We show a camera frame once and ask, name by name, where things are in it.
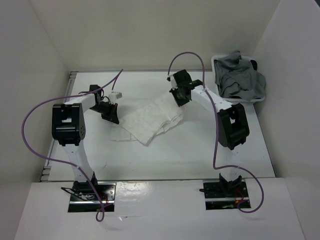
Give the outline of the white pleated skirt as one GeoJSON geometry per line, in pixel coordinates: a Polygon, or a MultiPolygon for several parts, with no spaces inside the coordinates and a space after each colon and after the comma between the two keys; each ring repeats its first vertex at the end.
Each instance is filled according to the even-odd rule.
{"type": "Polygon", "coordinates": [[[152,139],[177,126],[184,117],[169,92],[156,97],[150,103],[122,116],[119,124],[110,130],[109,139],[114,142],[138,141],[147,147],[152,139]]]}

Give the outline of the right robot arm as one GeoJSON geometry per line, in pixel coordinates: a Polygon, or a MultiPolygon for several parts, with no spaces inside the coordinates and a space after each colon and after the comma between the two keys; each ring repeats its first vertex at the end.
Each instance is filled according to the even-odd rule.
{"type": "Polygon", "coordinates": [[[223,152],[222,166],[215,166],[219,173],[219,192],[232,196],[240,187],[242,177],[236,170],[239,159],[235,148],[246,142],[250,130],[245,108],[242,104],[232,104],[223,100],[211,90],[203,86],[199,79],[192,80],[184,69],[167,76],[171,83],[170,93],[179,107],[194,101],[213,113],[218,135],[218,147],[223,152]]]}

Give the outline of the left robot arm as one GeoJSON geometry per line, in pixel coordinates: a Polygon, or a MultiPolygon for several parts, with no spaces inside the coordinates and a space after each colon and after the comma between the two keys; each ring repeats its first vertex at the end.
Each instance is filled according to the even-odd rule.
{"type": "Polygon", "coordinates": [[[121,97],[122,93],[114,90],[104,96],[104,90],[92,84],[88,91],[82,91],[74,99],[52,107],[52,136],[66,152],[74,174],[73,187],[67,192],[78,199],[93,200],[100,193],[84,147],[84,113],[92,110],[99,113],[103,120],[118,125],[117,100],[121,97]]]}

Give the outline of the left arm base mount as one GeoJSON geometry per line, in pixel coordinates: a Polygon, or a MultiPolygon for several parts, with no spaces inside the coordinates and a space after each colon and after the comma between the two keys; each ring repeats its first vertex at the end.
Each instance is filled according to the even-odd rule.
{"type": "MultiPolygon", "coordinates": [[[[70,195],[68,205],[69,213],[97,212],[101,208],[98,197],[88,183],[81,188],[79,183],[74,182],[72,187],[61,187],[60,189],[70,195]]],[[[95,185],[95,189],[103,203],[104,210],[106,212],[114,212],[116,184],[97,184],[95,185]]]]}

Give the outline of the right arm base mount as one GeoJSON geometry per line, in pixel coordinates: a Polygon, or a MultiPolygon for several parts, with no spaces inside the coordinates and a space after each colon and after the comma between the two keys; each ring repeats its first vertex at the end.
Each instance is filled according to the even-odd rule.
{"type": "Polygon", "coordinates": [[[224,193],[217,179],[204,181],[199,189],[204,194],[206,210],[250,209],[251,203],[246,182],[243,180],[239,186],[228,193],[224,193]]]}

